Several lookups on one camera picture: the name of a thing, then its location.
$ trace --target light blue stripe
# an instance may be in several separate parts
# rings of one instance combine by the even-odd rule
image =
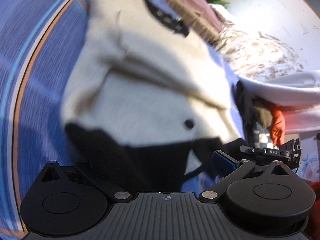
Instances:
[[[29,34],[28,38],[26,39],[26,41],[24,42],[22,48],[20,49],[20,52],[15,60],[15,62],[13,63],[13,67],[10,71],[6,86],[4,88],[4,93],[1,99],[1,103],[0,103],[0,132],[3,133],[3,126],[4,126],[4,113],[5,113],[5,108],[6,108],[6,104],[7,104],[7,100],[8,100],[8,95],[9,95],[9,90],[10,87],[12,85],[12,81],[14,78],[14,74],[17,71],[18,65],[20,63],[20,60],[22,59],[22,56],[24,55],[24,53],[26,52],[30,42],[32,41],[32,39],[34,38],[34,36],[37,34],[39,28],[41,27],[41,25],[45,22],[45,20],[47,19],[47,17],[51,14],[51,12],[59,5],[59,3],[62,0],[57,0],[48,10],[47,12],[41,17],[41,19],[39,20],[39,22],[36,24],[36,26],[33,28],[33,30],[31,31],[31,33]],[[3,169],[2,169],[2,163],[3,163],[3,156],[4,156],[4,151],[3,151],[3,140],[2,140],[2,136],[0,136],[0,176],[1,176],[1,180],[2,183],[0,183],[0,196],[2,199],[2,206],[3,206],[3,214],[4,217],[8,218],[7,223],[8,223],[8,227],[9,230],[14,231],[15,228],[13,227],[13,223],[12,221],[9,221],[9,217],[10,217],[10,211],[9,211],[9,204],[7,202],[7,198],[5,196],[5,185],[6,185],[6,181],[4,181],[4,177],[3,177]]]

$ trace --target white surface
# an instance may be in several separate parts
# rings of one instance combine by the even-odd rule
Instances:
[[[224,0],[249,29],[289,44],[305,70],[320,69],[320,18],[304,0]]]

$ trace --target black robotic device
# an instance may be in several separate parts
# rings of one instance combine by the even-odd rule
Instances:
[[[23,199],[25,240],[307,240],[315,193],[279,160],[236,161],[202,192],[139,193],[96,174],[86,163],[48,162]]]

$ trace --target black fabric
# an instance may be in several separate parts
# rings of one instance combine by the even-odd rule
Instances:
[[[219,149],[239,158],[240,146],[246,145],[242,139],[223,145],[218,138],[212,138],[161,146],[122,147],[102,130],[87,131],[70,123],[65,131],[95,171],[133,194],[179,192],[187,178],[184,173],[191,149],[204,164],[203,170],[214,179],[217,174],[212,167],[212,152]]]
[[[164,26],[174,31],[174,33],[182,34],[184,37],[189,35],[189,29],[183,21],[172,19],[170,14],[164,13],[161,9],[153,5],[149,0],[144,0],[149,12]]]
[[[232,92],[242,118],[245,140],[250,147],[254,148],[253,128],[257,122],[260,122],[259,113],[254,108],[252,96],[240,81],[237,82],[236,87],[233,87]]]

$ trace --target blue fabric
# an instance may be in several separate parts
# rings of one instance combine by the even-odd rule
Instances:
[[[35,40],[50,17],[66,0],[0,0],[0,238],[21,237],[17,202],[49,160],[73,165],[78,155],[68,144],[60,125],[60,103],[67,80],[84,44],[89,0],[73,0],[53,26],[30,69],[20,110],[14,107],[18,77]],[[164,12],[178,16],[163,0],[150,0]],[[230,87],[238,78],[222,58],[208,47],[215,62],[226,71]],[[10,112],[19,113],[18,137]],[[243,135],[234,102],[232,118]],[[17,153],[14,154],[14,142]],[[214,183],[202,173],[187,181],[182,191],[199,194]]]

